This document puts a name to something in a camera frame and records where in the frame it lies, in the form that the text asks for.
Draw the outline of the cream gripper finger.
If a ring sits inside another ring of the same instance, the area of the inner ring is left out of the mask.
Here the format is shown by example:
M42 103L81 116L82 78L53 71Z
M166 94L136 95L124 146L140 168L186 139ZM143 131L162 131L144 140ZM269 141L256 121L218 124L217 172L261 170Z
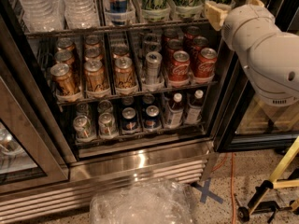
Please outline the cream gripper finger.
M210 25L219 31L224 24L228 13L232 10L232 7L225 4L218 4L214 1L206 0L204 4L204 13L208 19Z
M264 3L261 0L246 0L246 5L264 7Z

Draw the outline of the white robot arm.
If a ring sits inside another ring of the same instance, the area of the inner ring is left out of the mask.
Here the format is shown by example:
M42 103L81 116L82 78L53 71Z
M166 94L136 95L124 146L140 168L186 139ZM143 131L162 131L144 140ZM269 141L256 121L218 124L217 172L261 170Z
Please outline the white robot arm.
M261 0L232 8L206 0L204 13L234 51L251 86L272 106L299 99L299 36L281 31Z

